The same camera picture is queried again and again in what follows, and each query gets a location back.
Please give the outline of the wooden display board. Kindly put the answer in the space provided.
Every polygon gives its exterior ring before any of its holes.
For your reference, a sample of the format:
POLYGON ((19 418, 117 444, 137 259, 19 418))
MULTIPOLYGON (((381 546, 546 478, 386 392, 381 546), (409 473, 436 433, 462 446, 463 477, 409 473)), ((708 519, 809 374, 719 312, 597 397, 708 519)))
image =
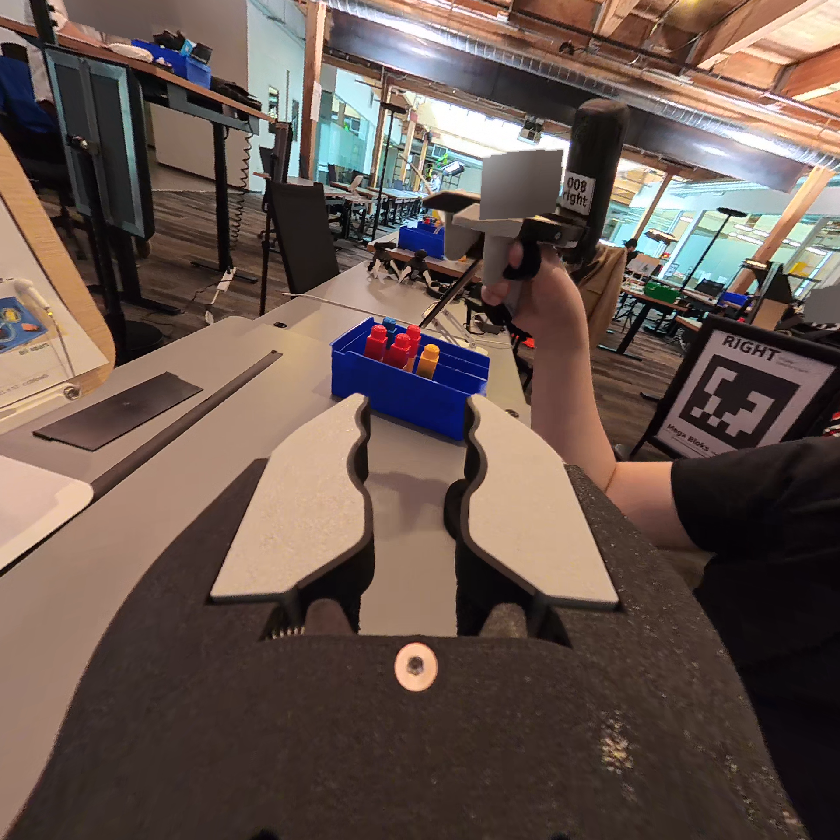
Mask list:
POLYGON ((2 278, 28 278, 17 268, 21 258, 29 258, 36 268, 34 281, 42 278, 47 286, 45 299, 60 303, 97 347, 101 355, 97 366, 79 364, 74 354, 70 356, 75 374, 69 377, 69 383, 78 388, 80 396, 87 396, 112 373, 116 362, 114 342, 76 264, 5 138, 1 139, 1 194, 10 227, 8 234, 2 234, 2 278))

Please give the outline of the person's right forearm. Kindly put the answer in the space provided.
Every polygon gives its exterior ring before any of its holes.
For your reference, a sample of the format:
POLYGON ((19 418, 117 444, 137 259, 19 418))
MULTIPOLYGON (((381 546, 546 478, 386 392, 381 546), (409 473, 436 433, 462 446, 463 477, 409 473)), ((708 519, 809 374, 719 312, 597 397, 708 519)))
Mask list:
POLYGON ((596 405, 586 322, 533 314, 521 314, 520 322, 535 343, 532 430, 654 546, 693 550, 676 510, 672 465, 616 460, 596 405))

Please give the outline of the printed instruction sheet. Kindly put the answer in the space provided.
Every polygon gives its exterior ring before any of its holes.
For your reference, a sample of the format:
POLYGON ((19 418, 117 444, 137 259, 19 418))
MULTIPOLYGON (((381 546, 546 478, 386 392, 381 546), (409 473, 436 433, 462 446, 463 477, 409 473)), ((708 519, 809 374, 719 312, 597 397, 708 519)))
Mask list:
MULTIPOLYGON (((2 234, 9 218, 2 209, 2 234)), ((35 411, 48 411, 80 396, 69 383, 75 374, 72 354, 79 364, 97 366, 102 356, 80 331, 60 303, 45 299, 46 283, 34 281, 36 268, 21 258, 17 271, 28 278, 2 278, 1 282, 1 409, 2 426, 11 427, 35 411)))

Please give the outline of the black chair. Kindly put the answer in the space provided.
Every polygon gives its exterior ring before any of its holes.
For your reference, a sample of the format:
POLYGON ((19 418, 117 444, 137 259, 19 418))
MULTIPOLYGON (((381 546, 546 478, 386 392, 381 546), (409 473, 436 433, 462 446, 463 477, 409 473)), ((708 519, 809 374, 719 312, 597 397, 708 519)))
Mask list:
POLYGON ((259 315, 267 309, 270 232, 274 231, 292 296, 309 293, 340 273, 323 185, 266 181, 266 226, 259 315))

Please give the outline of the black white pattern sign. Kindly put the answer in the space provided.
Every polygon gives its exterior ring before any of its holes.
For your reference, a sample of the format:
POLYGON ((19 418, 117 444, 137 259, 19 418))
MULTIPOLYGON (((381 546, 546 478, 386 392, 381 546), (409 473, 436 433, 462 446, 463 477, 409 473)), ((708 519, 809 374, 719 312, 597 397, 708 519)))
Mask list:
POLYGON ((671 459, 698 459, 820 437, 838 411, 837 348, 709 316, 644 434, 671 459))

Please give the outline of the person's black shirt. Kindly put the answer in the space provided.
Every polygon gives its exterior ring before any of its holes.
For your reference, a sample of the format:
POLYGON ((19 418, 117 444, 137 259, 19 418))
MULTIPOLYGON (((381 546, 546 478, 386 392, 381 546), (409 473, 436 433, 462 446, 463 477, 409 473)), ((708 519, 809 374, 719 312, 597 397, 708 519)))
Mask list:
POLYGON ((811 838, 839 838, 838 438, 681 459, 671 487, 782 785, 811 838))

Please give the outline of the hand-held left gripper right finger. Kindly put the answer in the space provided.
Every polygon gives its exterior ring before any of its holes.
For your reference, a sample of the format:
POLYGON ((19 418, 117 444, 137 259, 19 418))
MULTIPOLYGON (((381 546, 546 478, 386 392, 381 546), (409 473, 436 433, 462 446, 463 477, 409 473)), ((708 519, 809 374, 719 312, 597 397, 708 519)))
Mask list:
POLYGON ((483 395, 465 405, 459 498, 459 593, 490 612, 518 604, 529 622, 551 607, 620 604, 562 458, 483 395))

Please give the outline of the slanted display board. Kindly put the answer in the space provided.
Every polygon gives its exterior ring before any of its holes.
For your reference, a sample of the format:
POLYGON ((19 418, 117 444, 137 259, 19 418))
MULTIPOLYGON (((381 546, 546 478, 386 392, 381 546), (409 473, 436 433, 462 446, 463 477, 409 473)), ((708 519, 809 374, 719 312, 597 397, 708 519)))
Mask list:
POLYGON ((464 272, 464 274, 452 283, 446 290, 444 295, 431 307, 431 309, 424 314, 418 327, 420 329, 428 328, 457 296, 466 289, 471 283, 476 282, 476 274, 482 265, 483 258, 475 259, 464 272))

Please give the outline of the person's right hand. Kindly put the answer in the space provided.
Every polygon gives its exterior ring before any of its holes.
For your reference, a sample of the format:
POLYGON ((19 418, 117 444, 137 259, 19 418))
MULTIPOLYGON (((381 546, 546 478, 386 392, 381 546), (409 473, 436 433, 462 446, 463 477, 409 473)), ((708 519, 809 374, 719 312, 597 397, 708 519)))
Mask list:
POLYGON ((589 339, 581 294, 556 249, 548 244, 539 248, 539 270, 533 278, 501 279, 493 285, 484 285, 481 298, 490 306, 499 306, 511 292, 518 291, 512 322, 532 336, 537 350, 587 350, 589 339))

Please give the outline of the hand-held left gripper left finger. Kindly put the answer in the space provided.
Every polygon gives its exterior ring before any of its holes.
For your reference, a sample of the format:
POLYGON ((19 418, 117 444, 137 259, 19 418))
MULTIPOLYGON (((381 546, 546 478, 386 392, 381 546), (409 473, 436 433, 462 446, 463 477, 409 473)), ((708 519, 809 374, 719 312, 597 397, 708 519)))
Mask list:
POLYGON ((369 399, 352 394, 271 453, 210 591, 211 602, 274 602, 303 617, 321 598, 350 617, 375 571, 365 482, 369 399))

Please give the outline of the wooden standing desk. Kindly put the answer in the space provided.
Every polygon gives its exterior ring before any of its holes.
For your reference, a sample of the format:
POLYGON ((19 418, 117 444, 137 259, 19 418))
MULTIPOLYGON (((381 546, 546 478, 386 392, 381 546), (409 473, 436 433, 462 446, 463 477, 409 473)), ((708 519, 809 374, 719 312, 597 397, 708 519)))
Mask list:
POLYGON ((230 216, 228 195, 228 168, 226 141, 230 130, 245 136, 244 182, 238 188, 242 194, 249 187, 250 141, 259 129, 260 121, 272 123, 273 119, 252 108, 246 102, 225 96, 194 80, 180 76, 175 71, 178 52, 144 40, 134 44, 120 36, 104 35, 93 38, 78 34, 78 26, 70 23, 71 30, 60 27, 56 7, 51 2, 26 2, 25 7, 35 17, 34 23, 14 22, 2 17, 2 28, 22 36, 30 45, 42 49, 44 46, 63 48, 79 56, 110 61, 134 70, 139 75, 143 99, 173 112, 201 119, 213 128, 214 183, 216 200, 217 263, 194 260, 192 265, 220 274, 227 272, 242 281, 256 284, 258 278, 240 269, 233 261, 233 246, 230 240, 230 216))

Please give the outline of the black oval pad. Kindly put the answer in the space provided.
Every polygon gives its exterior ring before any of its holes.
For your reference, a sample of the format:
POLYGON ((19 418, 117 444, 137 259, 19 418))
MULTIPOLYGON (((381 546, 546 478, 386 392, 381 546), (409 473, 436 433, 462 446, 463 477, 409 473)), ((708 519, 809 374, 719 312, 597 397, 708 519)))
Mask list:
POLYGON ((444 498, 444 527, 456 542, 460 539, 460 514, 467 486, 466 478, 457 479, 447 488, 444 498))

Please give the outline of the brown coat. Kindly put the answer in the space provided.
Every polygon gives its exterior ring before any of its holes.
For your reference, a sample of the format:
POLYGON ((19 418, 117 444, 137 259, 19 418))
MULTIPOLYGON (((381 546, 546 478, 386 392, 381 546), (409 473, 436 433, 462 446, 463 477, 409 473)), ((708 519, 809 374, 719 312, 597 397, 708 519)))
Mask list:
POLYGON ((627 266, 627 250, 599 244, 590 263, 584 267, 578 285, 584 304, 590 348, 606 336, 622 291, 627 266))

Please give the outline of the blue jacket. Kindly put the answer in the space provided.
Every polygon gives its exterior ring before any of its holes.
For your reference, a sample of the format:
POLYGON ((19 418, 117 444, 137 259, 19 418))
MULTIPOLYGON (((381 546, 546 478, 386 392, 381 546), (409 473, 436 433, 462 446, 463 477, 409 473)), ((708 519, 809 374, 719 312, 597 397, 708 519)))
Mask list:
POLYGON ((30 132, 59 132, 57 121, 35 99, 28 64, 16 58, 1 56, 1 107, 2 112, 30 132))

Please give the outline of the black rectangular pad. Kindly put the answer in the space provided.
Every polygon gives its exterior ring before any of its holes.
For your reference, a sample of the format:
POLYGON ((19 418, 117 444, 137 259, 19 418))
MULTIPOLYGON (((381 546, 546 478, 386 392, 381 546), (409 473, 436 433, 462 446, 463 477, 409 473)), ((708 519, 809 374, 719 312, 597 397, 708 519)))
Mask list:
POLYGON ((37 438, 95 452, 201 393, 164 372, 33 432, 37 438))

